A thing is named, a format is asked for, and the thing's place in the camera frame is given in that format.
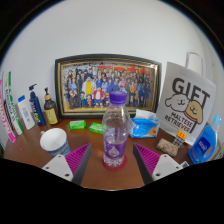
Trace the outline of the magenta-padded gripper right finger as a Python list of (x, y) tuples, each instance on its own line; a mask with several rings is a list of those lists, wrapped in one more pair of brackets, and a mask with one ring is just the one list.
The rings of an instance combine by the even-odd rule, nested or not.
[(137, 143), (133, 144), (133, 154), (145, 185), (182, 169), (168, 154), (159, 155)]

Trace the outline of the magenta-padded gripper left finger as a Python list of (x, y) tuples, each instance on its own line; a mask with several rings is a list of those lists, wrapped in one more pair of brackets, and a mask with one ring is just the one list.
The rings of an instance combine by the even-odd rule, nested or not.
[(80, 185), (83, 180), (91, 152), (92, 147), (91, 144), (88, 143), (75, 149), (66, 156), (55, 156), (43, 167), (43, 170), (73, 182), (76, 185)]

